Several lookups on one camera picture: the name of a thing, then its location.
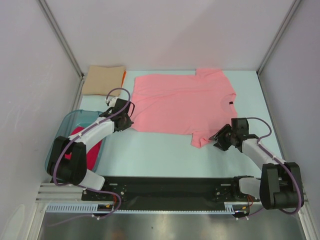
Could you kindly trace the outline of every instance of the t-shirt sleeve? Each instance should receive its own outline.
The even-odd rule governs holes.
[[[202,148],[204,145],[211,143],[209,140],[217,131],[196,131],[192,134],[191,145],[196,148]]]

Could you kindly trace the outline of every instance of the folded cloth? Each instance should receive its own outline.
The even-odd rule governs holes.
[[[124,66],[90,66],[82,87],[82,94],[107,95],[112,89],[120,88],[125,77],[125,70]],[[120,90],[115,90],[111,95],[119,96],[120,92]]]
[[[236,93],[221,70],[197,69],[195,75],[151,74],[135,78],[132,128],[139,132],[192,134],[201,148],[231,118]]]

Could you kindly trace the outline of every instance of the orange object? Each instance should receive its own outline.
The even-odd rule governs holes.
[[[251,204],[249,205],[249,207],[251,207],[254,204],[254,200],[252,199],[252,197],[250,195],[248,195],[248,202],[251,201]]]
[[[123,87],[123,86],[124,86],[124,82],[125,82],[126,74],[127,74],[127,72],[126,72],[126,71],[124,71],[124,73],[123,73],[123,77],[122,77],[122,82],[121,82],[121,87]]]

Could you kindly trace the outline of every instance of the silver metal floor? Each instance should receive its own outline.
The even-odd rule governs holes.
[[[299,219],[278,210],[238,221],[230,215],[118,213],[44,226],[74,216],[46,213],[38,240],[305,240]]]

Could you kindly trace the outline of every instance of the beige folded towel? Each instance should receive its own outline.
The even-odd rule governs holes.
[[[124,66],[90,66],[82,87],[83,95],[107,95],[114,88],[121,88],[126,68]],[[115,90],[112,96],[119,96],[121,90]]]

